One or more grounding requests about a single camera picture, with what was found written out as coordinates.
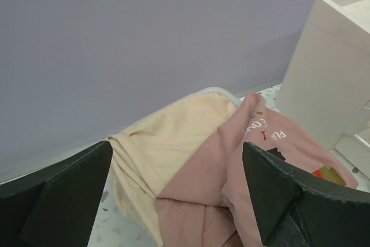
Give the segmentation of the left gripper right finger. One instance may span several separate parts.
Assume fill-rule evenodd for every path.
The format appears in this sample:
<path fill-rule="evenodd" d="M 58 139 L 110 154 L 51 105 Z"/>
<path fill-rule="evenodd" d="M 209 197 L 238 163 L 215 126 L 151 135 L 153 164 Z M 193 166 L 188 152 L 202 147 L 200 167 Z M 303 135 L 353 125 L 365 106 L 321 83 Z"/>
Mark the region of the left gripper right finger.
<path fill-rule="evenodd" d="M 243 167 L 264 246 L 369 246 L 369 193 L 297 168 L 251 142 Z"/>

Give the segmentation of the white laundry basket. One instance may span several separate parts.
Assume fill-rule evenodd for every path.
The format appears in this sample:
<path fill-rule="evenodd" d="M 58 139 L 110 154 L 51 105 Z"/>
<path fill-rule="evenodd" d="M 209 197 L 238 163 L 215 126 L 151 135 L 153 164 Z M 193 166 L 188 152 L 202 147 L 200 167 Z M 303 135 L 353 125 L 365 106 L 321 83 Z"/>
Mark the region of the white laundry basket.
<path fill-rule="evenodd" d="M 229 99 L 237 108 L 240 107 L 242 101 L 239 100 L 236 96 L 231 94 L 229 91 L 220 88 L 220 87 L 207 87 L 205 89 L 202 89 L 200 91 L 197 91 L 196 93 L 193 93 L 193 95 L 203 95 L 208 93 L 219 93 Z"/>

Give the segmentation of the white drawer cabinet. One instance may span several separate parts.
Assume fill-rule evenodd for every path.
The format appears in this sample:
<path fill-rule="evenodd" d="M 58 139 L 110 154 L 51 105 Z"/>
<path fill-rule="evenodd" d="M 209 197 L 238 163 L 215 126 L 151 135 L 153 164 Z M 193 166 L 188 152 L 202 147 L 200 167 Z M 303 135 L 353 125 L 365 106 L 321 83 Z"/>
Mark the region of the white drawer cabinet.
<path fill-rule="evenodd" d="M 315 0 L 277 108 L 369 175 L 369 0 Z"/>

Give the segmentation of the pink printed t-shirt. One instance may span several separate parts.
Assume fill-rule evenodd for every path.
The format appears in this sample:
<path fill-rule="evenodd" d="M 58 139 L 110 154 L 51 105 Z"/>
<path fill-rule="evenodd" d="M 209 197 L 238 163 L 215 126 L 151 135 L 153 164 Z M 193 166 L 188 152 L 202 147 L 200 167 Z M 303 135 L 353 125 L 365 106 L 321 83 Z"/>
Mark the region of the pink printed t-shirt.
<path fill-rule="evenodd" d="M 245 142 L 276 149 L 311 174 L 328 169 L 343 185 L 358 186 L 328 149 L 296 122 L 268 109 L 261 95 L 249 94 L 157 196 L 165 246 L 261 246 L 243 170 Z"/>

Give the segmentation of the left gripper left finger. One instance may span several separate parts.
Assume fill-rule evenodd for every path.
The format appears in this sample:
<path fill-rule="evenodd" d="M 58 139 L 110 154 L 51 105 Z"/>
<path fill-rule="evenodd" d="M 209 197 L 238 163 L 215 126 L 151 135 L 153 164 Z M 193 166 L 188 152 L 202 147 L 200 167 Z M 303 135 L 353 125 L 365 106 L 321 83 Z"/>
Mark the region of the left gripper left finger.
<path fill-rule="evenodd" d="M 1 185 L 1 246 L 87 246 L 112 159 L 101 141 Z"/>

